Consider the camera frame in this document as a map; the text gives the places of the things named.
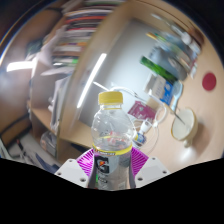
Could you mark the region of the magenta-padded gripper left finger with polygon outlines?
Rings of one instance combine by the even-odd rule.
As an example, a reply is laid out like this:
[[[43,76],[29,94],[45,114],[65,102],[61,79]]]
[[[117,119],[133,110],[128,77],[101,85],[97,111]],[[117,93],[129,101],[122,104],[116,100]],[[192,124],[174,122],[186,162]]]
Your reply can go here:
[[[93,150],[89,149],[77,159],[68,159],[55,175],[84,188],[94,188],[96,175]]]

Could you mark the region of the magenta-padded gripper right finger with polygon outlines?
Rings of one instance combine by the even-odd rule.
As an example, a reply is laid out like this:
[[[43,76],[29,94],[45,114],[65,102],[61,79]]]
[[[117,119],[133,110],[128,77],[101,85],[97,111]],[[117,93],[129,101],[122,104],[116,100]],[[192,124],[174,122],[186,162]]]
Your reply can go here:
[[[137,148],[131,150],[130,187],[140,188],[169,175],[169,170],[156,157],[148,157]]]

